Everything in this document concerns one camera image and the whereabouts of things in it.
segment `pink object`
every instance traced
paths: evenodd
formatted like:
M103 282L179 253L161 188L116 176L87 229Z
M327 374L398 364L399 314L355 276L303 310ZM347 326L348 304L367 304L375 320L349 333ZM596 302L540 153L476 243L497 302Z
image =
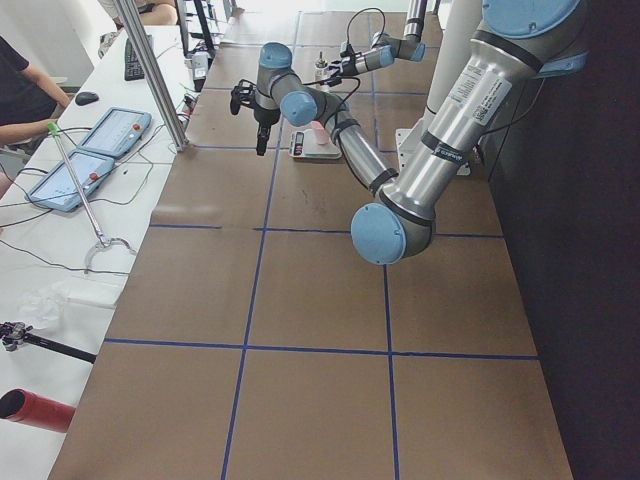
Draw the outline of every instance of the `pink object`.
M329 134L320 122L316 122L314 120L313 122L311 122L311 128L313 129L313 133L316 137L316 143L318 145L326 145L327 143L329 143Z
M19 388L0 398L0 418L54 432L65 433L75 411L69 405Z

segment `person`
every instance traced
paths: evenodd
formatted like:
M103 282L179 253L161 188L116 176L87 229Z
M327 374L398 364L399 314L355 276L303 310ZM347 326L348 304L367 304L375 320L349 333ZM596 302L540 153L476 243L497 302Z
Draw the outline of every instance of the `person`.
M102 58L118 38L122 30L122 20L118 16L118 9L113 0L98 0L105 12L116 24L115 32L105 33L100 36L98 56ZM178 11L175 0L135 0L143 25L175 25L178 23Z
M6 173L0 172L0 198L2 198L5 193L7 193L7 190L9 190L11 183L13 182L9 180L9 177L7 177Z
M0 36L0 145L44 138L68 95Z
M98 0L116 27L122 28L122 20L113 0ZM175 25L178 21L175 0L136 0L136 6L144 25Z

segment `silver rod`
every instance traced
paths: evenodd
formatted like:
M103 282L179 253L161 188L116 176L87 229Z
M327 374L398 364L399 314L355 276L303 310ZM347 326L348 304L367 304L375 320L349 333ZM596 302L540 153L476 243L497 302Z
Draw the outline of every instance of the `silver rod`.
M415 36L416 41L422 39L422 30L424 27L424 14L427 10L427 0L411 0L407 9L407 19L404 27L405 40L409 36Z
M89 205L89 200L87 200L87 196L84 194L84 187L80 183L80 180L76 175L76 171L74 170L73 165L71 164L71 160L69 160L69 156L67 155L67 152L64 150L64 147L62 146L62 142L60 141L60 135L58 134L58 129L53 123L49 124L49 131L51 132L51 136L53 137L54 141L56 142L56 145L58 146L58 150L60 150L60 155L62 155L62 160L64 161L64 164L67 166L67 170L69 171L69 176L71 177L71 180L73 180L73 184L76 187L78 195L80 195L80 200L82 200L82 205L84 206L84 209L87 212L87 216L91 221L91 225L93 226L94 232L96 232L96 236L98 237L98 240L100 241L102 246L104 247L109 246L109 240L105 237L104 233L102 233L102 228L100 228L98 219L93 214L93 210L91 210L91 206Z
M118 14L120 15L120 19L122 20L122 24L129 35L131 44L133 45L133 50L136 52L138 60L142 65L142 69L144 70L147 78L147 83L149 84L153 98L156 101L156 105L160 110L160 115L162 115L164 124L167 126L167 130L169 130L169 134L173 139L176 150L181 152L186 147L188 140L173 107L171 95L169 95L167 85L164 82L164 78L162 78L158 61L153 55L151 45L149 45L149 42L147 41L147 36L144 31L142 21L140 20L138 9L136 8L133 0L115 0L115 4L118 9Z

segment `metal pole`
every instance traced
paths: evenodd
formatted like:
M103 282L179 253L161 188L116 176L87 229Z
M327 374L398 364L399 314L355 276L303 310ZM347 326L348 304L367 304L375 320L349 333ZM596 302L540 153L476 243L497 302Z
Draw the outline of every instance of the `metal pole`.
M69 159L67 152L65 152L64 147L60 142L60 137L58 136L58 127L54 123L50 123L49 131L51 132L51 136L53 137L53 140L56 142L56 145L58 146L58 150L60 151L60 155L62 156L62 160L64 161L64 164L67 166L67 170L69 171L69 176L71 177L71 180L73 181L73 184L76 187L76 191L80 196L80 200L82 201L82 205L84 206L84 209L86 210L87 215L89 216L89 220L91 221L91 225L93 226L93 231L96 232L96 237L98 237L98 240L100 241L103 247L109 246L109 240L104 235L102 228L100 228L98 219L94 215L93 210L91 209L91 205L89 205L87 196L84 194L84 186L82 185L82 183L80 183L80 179L76 175L76 171L73 168L73 165L71 164L71 160Z
M138 60L142 65L153 98L160 109L160 115L162 115L167 130L169 130L176 150L181 152L186 147L188 140L184 134L178 115L175 112L171 95L169 95L167 85L164 82L164 78L162 78L156 57L153 55L153 50L147 41L138 10L133 0L115 0L115 4L122 24L133 45L133 50L136 52Z
M69 345L64 345L63 343L54 342L53 340L42 338L38 335L26 333L23 340L25 343L30 343L31 345L46 348L47 350L51 350L53 352L62 353L63 355L77 358L78 360L84 360L85 362L89 363L95 363L96 361L96 355L94 355L93 353L85 352L84 350L78 350L77 348L70 347Z

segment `label sticker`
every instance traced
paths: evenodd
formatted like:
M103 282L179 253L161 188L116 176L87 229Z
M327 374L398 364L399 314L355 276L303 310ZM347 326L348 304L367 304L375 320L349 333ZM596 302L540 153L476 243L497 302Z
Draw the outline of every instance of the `label sticker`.
M487 125L511 83L491 70L467 65L448 97L464 110L464 115L482 126Z

